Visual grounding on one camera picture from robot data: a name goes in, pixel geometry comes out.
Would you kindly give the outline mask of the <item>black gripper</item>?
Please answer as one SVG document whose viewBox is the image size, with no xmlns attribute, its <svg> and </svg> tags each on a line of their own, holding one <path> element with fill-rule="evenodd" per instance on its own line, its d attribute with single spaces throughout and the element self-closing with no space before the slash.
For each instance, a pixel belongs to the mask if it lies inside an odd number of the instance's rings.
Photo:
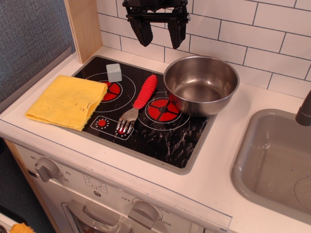
<svg viewBox="0 0 311 233">
<path fill-rule="evenodd" d="M 173 49 L 179 48 L 186 38 L 186 23 L 190 19 L 187 0 L 124 0 L 127 19 L 144 47 L 148 46 L 153 33 L 150 22 L 168 23 Z"/>
</svg>

